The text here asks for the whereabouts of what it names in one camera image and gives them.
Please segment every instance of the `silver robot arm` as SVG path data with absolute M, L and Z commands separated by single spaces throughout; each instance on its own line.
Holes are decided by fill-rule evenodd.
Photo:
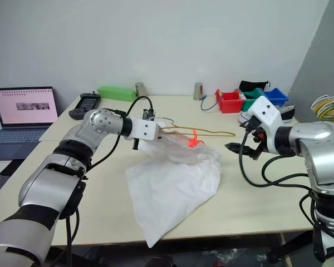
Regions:
M 58 219 L 71 216 L 83 196 L 91 157 L 108 134 L 156 139 L 156 122 L 89 111 L 69 130 L 19 192 L 19 210 L 0 222 L 0 266 L 43 266 Z
M 315 256 L 325 262 L 324 267 L 333 267 L 334 123 L 299 123 L 285 127 L 279 111 L 265 97 L 258 98 L 248 113 L 259 120 L 260 128 L 266 133 L 264 150 L 273 154 L 294 152 L 304 157 L 315 201 L 315 208 L 311 210 L 317 220 L 313 228 Z

